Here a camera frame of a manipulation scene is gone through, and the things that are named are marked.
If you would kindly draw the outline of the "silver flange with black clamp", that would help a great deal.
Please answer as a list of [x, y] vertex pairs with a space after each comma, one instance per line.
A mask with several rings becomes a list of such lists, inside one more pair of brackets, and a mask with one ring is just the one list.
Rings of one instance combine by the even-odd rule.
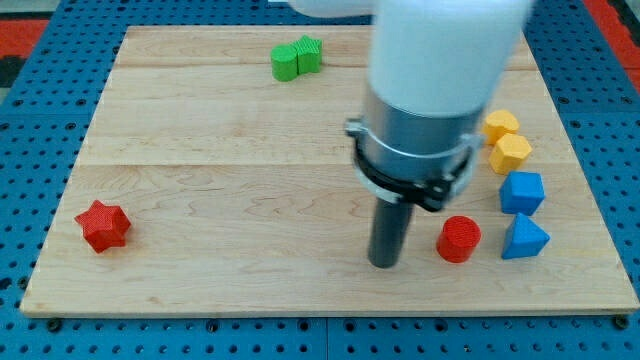
[[366, 87], [362, 116], [345, 123], [362, 185], [380, 200], [442, 210], [469, 184], [484, 137], [480, 110], [422, 115], [385, 102]]

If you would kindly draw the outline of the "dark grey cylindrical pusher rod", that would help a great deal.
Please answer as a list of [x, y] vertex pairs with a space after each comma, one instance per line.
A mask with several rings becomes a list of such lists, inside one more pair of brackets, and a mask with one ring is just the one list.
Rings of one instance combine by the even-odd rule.
[[397, 264], [403, 248], [414, 205], [407, 202], [376, 201], [368, 246], [368, 259], [378, 268]]

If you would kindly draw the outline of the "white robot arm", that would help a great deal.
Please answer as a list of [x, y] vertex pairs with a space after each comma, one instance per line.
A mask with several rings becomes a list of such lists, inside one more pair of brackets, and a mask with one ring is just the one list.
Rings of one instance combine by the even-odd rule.
[[315, 18], [370, 15], [362, 114], [345, 123], [361, 183], [376, 196], [368, 259], [400, 257], [414, 207], [442, 210], [471, 181], [478, 121], [531, 12], [531, 0], [293, 0]]

